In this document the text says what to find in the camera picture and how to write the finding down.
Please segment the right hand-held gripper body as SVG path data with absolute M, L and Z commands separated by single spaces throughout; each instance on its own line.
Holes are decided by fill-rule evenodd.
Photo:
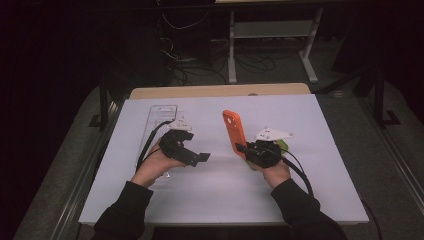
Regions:
M 255 135 L 255 141 L 249 142 L 246 159 L 261 168 L 275 166 L 288 151 L 286 139 L 293 138 L 292 132 L 264 128 Z

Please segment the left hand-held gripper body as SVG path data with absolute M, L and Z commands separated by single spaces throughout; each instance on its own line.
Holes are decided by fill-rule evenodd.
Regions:
M 191 165 L 194 153 L 184 147 L 182 132 L 185 128 L 175 127 L 173 123 L 168 125 L 169 130 L 160 138 L 159 146 L 166 157 Z

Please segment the orange phone case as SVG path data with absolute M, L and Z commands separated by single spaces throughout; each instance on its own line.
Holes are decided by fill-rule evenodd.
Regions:
M 222 116 L 231 142 L 231 147 L 233 151 L 237 154 L 235 144 L 247 144 L 241 118 L 236 112 L 230 110 L 224 110 Z

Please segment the clear plastic tray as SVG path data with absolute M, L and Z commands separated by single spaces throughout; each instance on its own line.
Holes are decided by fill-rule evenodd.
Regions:
M 141 166 L 157 141 L 169 130 L 168 125 L 176 119 L 177 111 L 177 105 L 154 105 L 149 109 L 136 169 Z

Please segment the person's left hand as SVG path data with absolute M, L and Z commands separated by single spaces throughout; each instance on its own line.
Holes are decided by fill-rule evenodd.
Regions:
M 165 172 L 175 167 L 184 167 L 185 164 L 173 158 L 168 158 L 156 143 L 151 149 L 149 156 L 131 178 L 131 182 L 139 186 L 149 188 Z

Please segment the white table board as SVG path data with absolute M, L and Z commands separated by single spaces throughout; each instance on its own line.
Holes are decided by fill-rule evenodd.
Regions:
M 175 105 L 191 124 L 194 152 L 210 158 L 171 170 L 153 185 L 146 220 L 155 225 L 279 224 L 281 213 L 261 173 L 232 150 L 222 113 L 239 114 L 248 140 L 265 127 L 291 133 L 289 150 L 303 166 L 322 211 L 341 224 L 368 216 L 312 94 L 128 100 L 124 103 L 82 214 L 94 224 L 134 175 L 153 107 Z

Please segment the wooden table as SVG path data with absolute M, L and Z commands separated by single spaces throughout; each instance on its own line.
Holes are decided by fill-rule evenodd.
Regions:
M 136 88 L 131 92 L 130 99 L 293 95 L 310 93 L 309 87 L 304 83 L 234 84 Z

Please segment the black metal stand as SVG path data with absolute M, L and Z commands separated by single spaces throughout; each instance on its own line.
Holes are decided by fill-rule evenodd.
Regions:
M 366 97 L 372 94 L 372 116 L 380 128 L 389 125 L 400 125 L 401 122 L 392 110 L 384 109 L 385 78 L 379 67 L 365 65 L 357 71 L 359 80 L 354 87 L 354 94 Z
M 91 118 L 89 127 L 98 127 L 100 131 L 104 131 L 111 122 L 115 102 L 104 78 L 100 80 L 98 90 L 100 111 Z

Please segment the white metal desk frame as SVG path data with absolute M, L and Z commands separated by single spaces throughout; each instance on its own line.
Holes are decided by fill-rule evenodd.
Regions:
M 228 57 L 229 82 L 237 82 L 234 54 L 236 39 L 306 37 L 305 46 L 298 52 L 298 54 L 309 81 L 311 83 L 317 83 L 318 77 L 315 74 L 313 66 L 309 60 L 309 55 L 317 35 L 322 14 L 323 9 L 318 8 L 315 11 L 314 18 L 311 20 L 236 22 L 235 14 L 231 12 Z

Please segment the aluminium floor rail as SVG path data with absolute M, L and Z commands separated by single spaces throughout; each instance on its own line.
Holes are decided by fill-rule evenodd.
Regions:
M 53 224 L 48 240 L 80 240 L 79 222 L 97 168 L 115 126 L 120 106 L 99 102 L 83 103 L 70 133 L 59 151 L 59 169 L 54 170 L 58 187 L 64 193 L 59 216 Z
M 420 212 L 424 215 L 424 187 L 419 183 L 411 168 L 408 166 L 404 156 L 400 151 L 400 148 L 395 145 L 395 142 L 387 131 L 387 128 L 384 125 L 378 123 L 373 116 L 371 104 L 364 99 L 359 99 L 358 102 L 362 108 L 362 111 L 373 125 L 373 128 L 389 152 L 393 165 L 400 178 L 402 179 L 405 187 L 407 188 L 409 194 L 413 198 Z

